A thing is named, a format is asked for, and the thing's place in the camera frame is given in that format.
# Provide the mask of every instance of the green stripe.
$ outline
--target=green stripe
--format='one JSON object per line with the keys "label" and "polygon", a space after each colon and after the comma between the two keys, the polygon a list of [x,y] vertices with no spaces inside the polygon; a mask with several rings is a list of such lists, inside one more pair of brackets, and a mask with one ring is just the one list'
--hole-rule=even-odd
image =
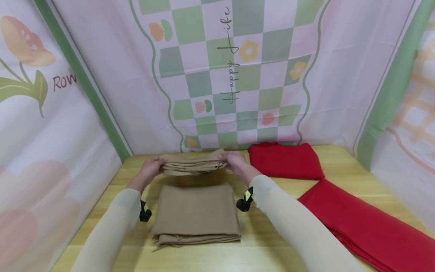
{"label": "green stripe", "polygon": [[121,135],[118,134],[115,124],[112,122],[109,114],[104,108],[103,102],[98,97],[97,91],[92,86],[92,83],[86,71],[82,67],[73,48],[68,42],[68,39],[65,33],[62,31],[62,28],[56,20],[56,17],[51,12],[51,9],[48,6],[46,0],[34,0],[34,2],[42,17],[44,18],[48,28],[50,29],[54,39],[56,40],[65,58],[67,59],[69,65],[71,66],[71,69],[75,73],[82,89],[84,90],[93,107],[95,108],[95,111],[101,119],[101,123],[106,129],[108,137],[112,142],[113,146],[115,147],[115,150],[118,153],[121,161],[124,162],[127,158],[130,157],[130,147],[124,145]]}
{"label": "green stripe", "polygon": [[376,98],[357,147],[357,159],[370,170],[375,145],[392,121],[408,90],[415,51],[429,21],[434,0],[422,0]]}
{"label": "green stripe", "polygon": [[302,137],[302,133],[299,129],[299,127],[301,126],[302,120],[305,118],[305,116],[307,116],[308,110],[310,108],[310,103],[311,103],[311,96],[310,96],[310,92],[308,91],[307,85],[306,85],[306,81],[307,81],[307,76],[310,73],[311,69],[313,69],[314,64],[316,64],[316,60],[317,57],[319,56],[319,52],[320,52],[320,38],[321,38],[321,24],[322,24],[322,18],[323,18],[323,14],[325,13],[326,8],[328,7],[329,3],[331,2],[331,0],[328,0],[328,2],[326,2],[325,6],[322,9],[322,12],[320,13],[320,17],[319,17],[319,22],[317,23],[317,49],[316,49],[316,54],[314,55],[314,59],[313,62],[311,63],[310,67],[308,68],[307,72],[305,73],[304,79],[302,81],[302,87],[305,91],[305,95],[307,96],[307,106],[305,107],[305,112],[302,115],[302,117],[299,119],[298,124],[296,125],[296,131],[299,135],[299,141],[298,141],[298,145],[300,145],[302,143],[302,141],[304,140]]}
{"label": "green stripe", "polygon": [[133,14],[134,20],[136,21],[137,26],[139,27],[140,31],[142,32],[142,34],[145,36],[145,38],[150,42],[151,48],[153,50],[153,59],[151,60],[151,71],[153,73],[153,78],[154,78],[154,82],[156,83],[157,87],[159,88],[159,90],[163,93],[164,96],[166,96],[166,99],[169,103],[169,106],[167,108],[167,117],[169,119],[169,123],[171,124],[171,126],[180,134],[181,136],[181,140],[180,140],[180,152],[183,153],[183,141],[184,141],[184,136],[181,133],[181,131],[179,131],[174,123],[172,122],[172,118],[171,118],[171,107],[172,107],[172,102],[171,102],[171,98],[169,97],[169,95],[163,90],[163,88],[160,86],[159,81],[157,80],[157,76],[156,76],[156,69],[155,69],[155,62],[156,62],[156,48],[154,47],[154,43],[151,40],[150,36],[148,36],[148,34],[145,32],[145,30],[143,29],[143,27],[141,26],[136,12],[134,11],[134,6],[133,6],[133,1],[129,0],[130,2],[130,8],[131,8],[131,13]]}

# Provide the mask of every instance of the stack of folded fabric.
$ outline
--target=stack of folded fabric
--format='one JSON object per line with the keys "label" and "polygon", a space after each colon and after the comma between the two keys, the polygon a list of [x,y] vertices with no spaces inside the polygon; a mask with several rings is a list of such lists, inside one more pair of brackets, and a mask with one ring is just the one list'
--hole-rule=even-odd
{"label": "stack of folded fabric", "polygon": [[251,165],[269,177],[311,180],[325,177],[319,158],[308,143],[289,146],[265,142],[253,144],[248,152]]}
{"label": "stack of folded fabric", "polygon": [[232,187],[163,186],[151,233],[158,235],[157,248],[239,241]]}
{"label": "stack of folded fabric", "polygon": [[176,155],[162,155],[166,159],[163,174],[171,176],[199,175],[224,168],[227,164],[219,159],[224,154],[223,149],[216,150],[202,157],[182,157]]}
{"label": "stack of folded fabric", "polygon": [[328,180],[320,180],[299,201],[349,251],[377,270],[435,271],[434,239]]}

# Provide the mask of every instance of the light wooden tabletop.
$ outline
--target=light wooden tabletop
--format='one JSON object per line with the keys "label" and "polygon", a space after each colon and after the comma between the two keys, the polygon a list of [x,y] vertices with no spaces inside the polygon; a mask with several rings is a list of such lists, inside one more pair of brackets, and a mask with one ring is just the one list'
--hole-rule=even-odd
{"label": "light wooden tabletop", "polygon": [[[326,178],[392,216],[433,236],[429,230],[391,195],[371,173],[367,172],[344,148],[334,145],[315,146]],[[188,153],[184,156],[200,156]],[[69,271],[88,235],[107,210],[118,192],[137,174],[147,156],[129,158],[95,205],[86,221],[69,243],[52,271]],[[307,191],[315,181],[274,178],[281,188],[294,197]],[[145,189],[142,199],[153,213],[163,184],[208,184],[228,182],[234,188],[234,198],[242,197],[246,186],[228,170],[210,175],[167,177],[158,176]],[[137,222],[126,237],[114,271],[306,271],[297,252],[275,231],[268,218],[255,207],[240,212],[241,242],[190,245],[181,248],[155,249],[150,230],[155,216],[147,223]],[[375,271],[363,264],[367,271]]]}

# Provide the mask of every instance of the checkered pattern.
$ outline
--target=checkered pattern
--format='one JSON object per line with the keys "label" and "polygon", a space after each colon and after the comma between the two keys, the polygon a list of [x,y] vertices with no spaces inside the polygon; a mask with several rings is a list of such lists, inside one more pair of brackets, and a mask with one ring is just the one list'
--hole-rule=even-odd
{"label": "checkered pattern", "polygon": [[[433,32],[435,22],[429,22],[428,32]],[[393,119],[389,130],[394,131],[406,146],[419,144],[432,149],[435,155],[435,36],[417,51],[409,91]]]}
{"label": "checkered pattern", "polygon": [[186,150],[294,140],[306,101],[292,93],[303,91],[322,4],[139,0],[139,20],[156,47],[158,81]]}

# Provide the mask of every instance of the wavy green line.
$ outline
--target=wavy green line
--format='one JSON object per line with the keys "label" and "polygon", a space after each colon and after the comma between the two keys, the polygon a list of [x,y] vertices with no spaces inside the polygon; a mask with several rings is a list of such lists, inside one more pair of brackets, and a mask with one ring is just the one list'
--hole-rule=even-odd
{"label": "wavy green line", "polygon": [[129,0],[130,2],[130,8],[131,8],[131,12],[133,14],[134,20],[136,21],[137,26],[139,27],[139,29],[141,30],[142,34],[148,39],[148,41],[150,42],[151,48],[153,49],[153,59],[151,61],[151,70],[153,71],[153,77],[154,77],[154,81],[157,84],[157,86],[159,87],[160,91],[166,96],[167,101],[169,102],[169,107],[167,108],[167,117],[169,119],[169,122],[171,123],[171,126],[180,134],[181,136],[181,141],[180,141],[180,152],[183,152],[183,140],[184,140],[184,136],[181,133],[181,131],[179,131],[175,126],[174,123],[172,122],[172,118],[171,118],[171,107],[172,107],[172,102],[171,99],[169,98],[169,95],[163,90],[163,88],[160,86],[159,81],[157,80],[157,76],[156,76],[156,70],[154,68],[155,62],[156,62],[156,48],[154,47],[153,41],[151,40],[150,36],[148,36],[148,34],[145,32],[145,30],[142,28],[141,24],[139,23],[139,20],[137,19],[137,15],[136,12],[134,11],[134,7],[133,7],[133,0]]}
{"label": "wavy green line", "polygon": [[328,2],[326,2],[325,6],[322,9],[322,12],[320,13],[319,23],[317,24],[318,41],[317,41],[316,54],[314,56],[313,62],[311,63],[310,67],[308,68],[307,73],[305,73],[304,80],[302,81],[302,87],[304,88],[305,94],[307,95],[307,107],[306,107],[305,112],[302,115],[301,119],[299,119],[298,124],[296,125],[296,131],[298,132],[298,135],[299,135],[298,145],[301,144],[301,142],[303,140],[302,133],[299,130],[299,127],[300,127],[300,125],[302,123],[302,120],[305,118],[305,116],[308,113],[308,109],[310,108],[310,102],[311,102],[310,92],[308,91],[307,85],[305,83],[306,83],[308,74],[310,73],[311,69],[313,68],[314,64],[316,63],[317,57],[319,56],[319,51],[320,51],[320,36],[321,36],[320,26],[321,26],[321,23],[322,23],[323,14],[325,13],[325,10],[328,7],[330,2],[331,2],[331,0],[328,0]]}

